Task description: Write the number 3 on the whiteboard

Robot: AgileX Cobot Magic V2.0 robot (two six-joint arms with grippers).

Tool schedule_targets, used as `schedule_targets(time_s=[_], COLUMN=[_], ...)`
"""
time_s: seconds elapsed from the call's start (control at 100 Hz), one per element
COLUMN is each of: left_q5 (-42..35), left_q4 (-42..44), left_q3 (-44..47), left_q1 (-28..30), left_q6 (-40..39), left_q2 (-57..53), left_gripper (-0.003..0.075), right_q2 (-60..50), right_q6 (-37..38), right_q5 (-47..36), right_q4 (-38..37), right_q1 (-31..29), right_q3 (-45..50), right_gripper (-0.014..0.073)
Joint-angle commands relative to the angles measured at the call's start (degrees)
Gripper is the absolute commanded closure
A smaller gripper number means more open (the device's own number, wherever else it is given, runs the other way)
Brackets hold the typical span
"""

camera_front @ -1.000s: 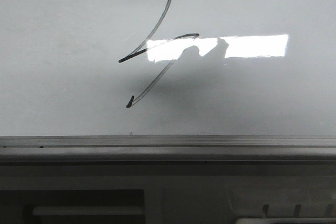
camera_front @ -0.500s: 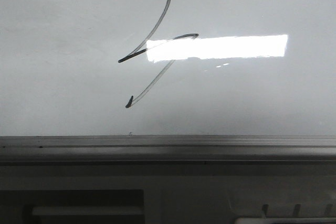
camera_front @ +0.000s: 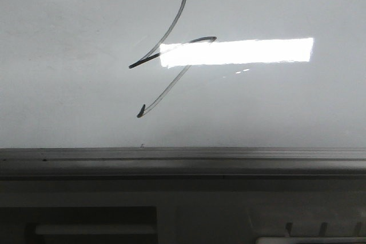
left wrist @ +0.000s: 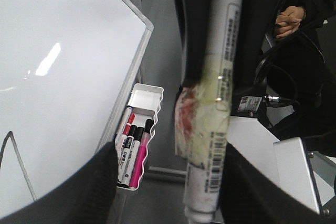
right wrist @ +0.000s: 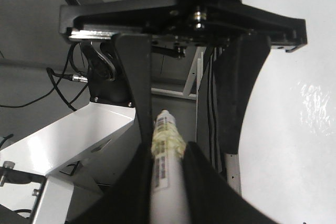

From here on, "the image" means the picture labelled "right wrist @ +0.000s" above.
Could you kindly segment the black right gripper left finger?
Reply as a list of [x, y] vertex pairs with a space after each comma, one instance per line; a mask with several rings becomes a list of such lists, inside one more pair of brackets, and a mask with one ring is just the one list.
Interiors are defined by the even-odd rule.
[[149, 146], [140, 144], [116, 183], [71, 223], [149, 223], [152, 165]]

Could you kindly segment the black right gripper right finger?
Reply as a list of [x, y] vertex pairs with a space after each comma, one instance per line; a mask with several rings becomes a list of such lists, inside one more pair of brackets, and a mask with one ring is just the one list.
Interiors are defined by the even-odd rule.
[[229, 186], [195, 142], [182, 164], [192, 223], [275, 223]]

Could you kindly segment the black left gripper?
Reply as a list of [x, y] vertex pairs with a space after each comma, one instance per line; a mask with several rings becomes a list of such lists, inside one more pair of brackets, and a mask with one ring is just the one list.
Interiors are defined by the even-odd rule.
[[241, 35], [261, 34], [269, 38], [272, 48], [286, 52], [307, 44], [304, 19], [282, 16], [234, 0], [123, 0], [63, 5], [59, 13], [59, 33], [72, 41], [112, 38], [131, 89], [141, 140], [147, 146], [151, 145], [153, 132], [151, 37], [130, 34], [150, 34], [155, 40], [213, 46], [226, 45]]

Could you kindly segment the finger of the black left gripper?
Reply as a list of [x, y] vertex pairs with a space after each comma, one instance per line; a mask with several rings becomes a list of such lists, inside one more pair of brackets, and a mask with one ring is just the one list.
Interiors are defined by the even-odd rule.
[[238, 153], [248, 101], [269, 53], [268, 36], [242, 35], [215, 60], [218, 140], [224, 153]]

